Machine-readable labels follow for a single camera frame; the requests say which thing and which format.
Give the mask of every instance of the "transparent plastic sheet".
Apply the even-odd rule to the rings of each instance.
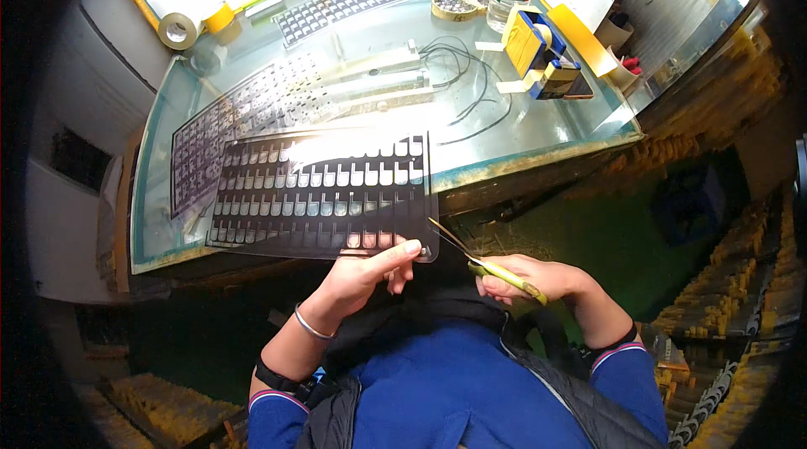
[[[337,21],[405,0],[307,0],[277,15],[286,47],[326,29]]]
[[[419,239],[437,258],[429,133],[330,129],[229,141],[207,245],[287,258],[372,256]]]
[[[335,116],[338,109],[328,100],[311,108],[295,107],[300,95],[324,92],[322,65],[323,58],[311,53],[277,58],[177,129],[171,145],[172,218],[198,201],[209,202],[205,197],[216,185],[225,142]]]

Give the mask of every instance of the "scissors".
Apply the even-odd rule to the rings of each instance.
[[[479,277],[484,277],[485,275],[493,275],[498,277],[502,281],[506,282],[507,284],[511,284],[515,286],[521,291],[527,292],[530,294],[532,298],[539,301],[541,305],[546,305],[546,295],[541,293],[538,288],[535,288],[532,284],[528,283],[527,281],[521,279],[519,276],[513,274],[509,270],[499,265],[496,265],[494,262],[485,262],[482,261],[478,256],[472,254],[470,250],[466,247],[465,244],[462,243],[459,239],[457,239],[451,232],[449,232],[446,227],[439,224],[437,221],[433,220],[429,217],[429,221],[432,222],[432,225],[438,227],[439,232],[438,235],[443,237],[451,246],[456,247],[459,251],[462,251],[468,259],[468,270],[473,272],[475,275]]]

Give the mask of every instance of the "hand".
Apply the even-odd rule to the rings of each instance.
[[[411,262],[420,248],[420,241],[411,240],[368,259],[339,257],[319,288],[300,305],[300,314],[317,331],[333,333],[343,318],[364,307],[379,281],[388,282],[390,293],[401,293],[412,280]]]
[[[546,295],[548,301],[577,293],[582,283],[593,281],[588,274],[577,267],[558,262],[541,262],[523,254],[488,256],[482,260],[493,262],[518,275],[538,288]],[[519,296],[532,298],[529,293],[519,290],[494,275],[476,276],[476,288],[480,296],[490,296],[507,305],[512,305],[512,299]]]

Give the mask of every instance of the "sleeve cuff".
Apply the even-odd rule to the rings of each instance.
[[[645,349],[644,345],[641,343],[624,343],[617,349],[611,349],[610,351],[600,354],[600,356],[594,361],[594,365],[591,366],[591,373],[594,374],[594,371],[596,371],[596,369],[603,364],[605,360],[614,354],[621,353],[622,351],[628,351],[629,349],[639,349],[647,353],[647,349]]]
[[[265,401],[269,398],[276,398],[281,399],[284,401],[290,401],[293,404],[296,404],[300,409],[304,410],[306,414],[310,411],[308,407],[306,407],[301,401],[294,398],[292,395],[284,393],[282,391],[277,391],[275,389],[264,389],[263,391],[259,391],[249,399],[249,405],[247,407],[247,412],[252,411],[253,405],[255,405],[258,401]]]

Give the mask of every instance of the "black vest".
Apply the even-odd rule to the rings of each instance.
[[[652,447],[662,444],[636,417],[594,389],[588,382],[556,370],[544,359],[514,345],[502,347],[527,368],[575,417],[595,449]],[[296,449],[351,449],[361,383],[351,375],[337,381],[338,392],[311,410]]]

